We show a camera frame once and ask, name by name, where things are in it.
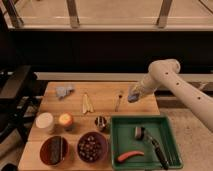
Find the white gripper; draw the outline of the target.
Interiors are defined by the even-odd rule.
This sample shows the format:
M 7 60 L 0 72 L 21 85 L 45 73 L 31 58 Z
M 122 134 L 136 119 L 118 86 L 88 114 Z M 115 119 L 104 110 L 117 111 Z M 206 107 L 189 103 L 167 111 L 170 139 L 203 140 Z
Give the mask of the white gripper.
M 138 94 L 139 99 L 153 94 L 157 90 L 157 82 L 150 76 L 146 75 L 141 81 L 137 82 L 129 89 L 129 94 Z

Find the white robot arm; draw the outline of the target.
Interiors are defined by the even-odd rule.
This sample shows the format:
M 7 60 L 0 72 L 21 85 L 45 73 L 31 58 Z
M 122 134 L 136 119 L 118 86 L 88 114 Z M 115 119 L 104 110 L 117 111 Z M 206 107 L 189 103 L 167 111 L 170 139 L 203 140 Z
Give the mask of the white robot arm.
M 128 93 L 130 103 L 154 93 L 160 85 L 168 88 L 192 113 L 213 132 L 213 98 L 184 81 L 178 73 L 176 59 L 157 60 L 148 67 L 143 79 L 132 86 Z

